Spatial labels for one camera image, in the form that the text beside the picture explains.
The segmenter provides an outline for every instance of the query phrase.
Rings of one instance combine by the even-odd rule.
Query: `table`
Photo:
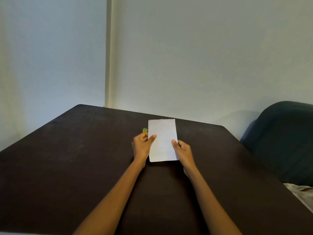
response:
[[[168,117],[77,105],[0,152],[0,231],[71,234]],[[178,139],[243,234],[310,234],[313,214],[224,127],[176,119]],[[147,161],[116,234],[208,234],[178,161]]]

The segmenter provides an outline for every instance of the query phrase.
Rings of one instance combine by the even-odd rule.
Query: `forearm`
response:
[[[190,181],[197,195],[205,222],[212,235],[242,235],[217,201],[208,184],[197,168],[189,169]]]
[[[111,191],[74,232],[74,235],[114,234],[142,167],[142,162],[133,161]]]

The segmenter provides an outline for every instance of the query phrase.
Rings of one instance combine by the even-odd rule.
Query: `person's left arm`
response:
[[[150,147],[155,138],[154,134],[148,139],[148,133],[142,133],[134,138],[132,143],[134,161],[73,235],[113,235],[115,233],[124,207],[139,173],[146,164]]]

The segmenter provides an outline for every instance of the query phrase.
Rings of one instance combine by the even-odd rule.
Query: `beige cloth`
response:
[[[289,183],[284,185],[313,213],[313,187]]]

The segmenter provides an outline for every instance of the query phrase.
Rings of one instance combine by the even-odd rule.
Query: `person's left thumb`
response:
[[[148,143],[151,145],[153,142],[154,142],[154,140],[156,139],[156,134],[153,134],[149,139],[148,139]]]

